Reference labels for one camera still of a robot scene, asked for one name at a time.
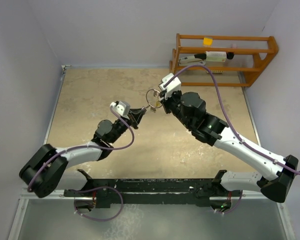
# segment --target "wooden tabletop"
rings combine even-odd
[[[167,74],[169,70],[165,68],[68,69],[47,142],[54,147],[88,142],[101,120],[113,122],[116,119],[109,110],[111,102],[126,101],[132,108],[146,106],[146,91],[158,89],[160,80]],[[195,77],[203,81],[209,78],[205,72]],[[183,86],[181,90],[183,93],[197,92],[206,101],[208,113],[225,119],[214,87]],[[242,89],[220,87],[220,93],[236,130],[256,143]],[[93,178],[213,178],[223,169],[253,171],[231,154],[196,140],[162,108],[156,113],[148,111],[134,133],[135,142],[131,147],[113,151],[106,159],[77,165],[67,171],[83,169]],[[131,134],[126,131],[113,145],[124,146],[130,140]]]

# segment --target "table surface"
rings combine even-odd
[[[126,101],[132,108],[146,106],[148,89],[157,88],[169,74],[156,69],[70,68],[55,110],[47,142],[54,147],[70,147],[88,142],[101,120],[116,119],[109,110],[114,101]],[[235,75],[223,75],[227,82],[238,81]],[[180,76],[181,81],[207,81],[209,75]],[[197,92],[206,101],[207,112],[225,119],[214,87],[183,86],[182,92]],[[240,87],[220,87],[221,97],[237,132],[257,142],[243,91]],[[134,144],[113,151],[101,161],[74,166],[67,171],[85,170],[92,178],[214,178],[221,169],[252,172],[253,168],[231,154],[197,141],[171,114],[162,108],[148,111],[134,131]],[[129,131],[115,147],[131,140]]]

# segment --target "white wall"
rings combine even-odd
[[[62,64],[168,66],[176,33],[258,36],[279,0],[29,0]]]
[[[281,0],[262,33],[275,36],[279,53],[247,90],[263,147],[299,159],[300,169],[300,0]],[[300,240],[300,176],[286,203]]]
[[[62,69],[26,0],[0,0],[0,240],[8,237],[19,170],[43,143]]]

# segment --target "wooden rack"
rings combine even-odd
[[[202,40],[204,38],[212,38],[213,40],[228,40],[228,41],[265,41],[267,49],[258,48],[230,48],[230,47],[200,47],[197,46],[182,46],[181,39]],[[172,50],[172,61],[169,63],[170,73],[175,74],[177,71],[184,68],[179,66],[178,60],[180,54],[202,54],[206,51],[213,52],[231,52],[236,55],[252,55],[253,67],[233,67],[233,66],[209,66],[211,71],[236,71],[243,72],[246,83],[218,83],[218,86],[223,87],[250,87],[265,70],[271,60],[279,51],[276,40],[273,36],[258,37],[258,36],[211,36],[211,35],[176,35],[176,49]],[[261,59],[260,54],[266,54],[264,59]],[[192,67],[190,70],[204,70],[201,67]],[[212,82],[183,82],[183,86],[213,86]]]

